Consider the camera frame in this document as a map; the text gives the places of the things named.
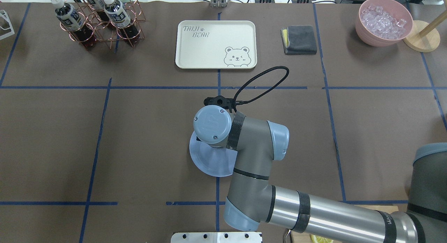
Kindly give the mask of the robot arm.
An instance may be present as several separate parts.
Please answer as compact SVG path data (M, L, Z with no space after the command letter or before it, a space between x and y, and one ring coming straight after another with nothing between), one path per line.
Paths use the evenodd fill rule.
M237 152L224 215L237 230L265 222L344 243L446 242L445 142L417 150L406 212L385 213L269 184L272 162L288 148L284 125L209 105L193 127L202 142Z

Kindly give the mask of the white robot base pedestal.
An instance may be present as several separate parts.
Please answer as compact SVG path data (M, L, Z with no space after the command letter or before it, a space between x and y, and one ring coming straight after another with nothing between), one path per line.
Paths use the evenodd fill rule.
M171 243L262 243L260 232L179 232Z

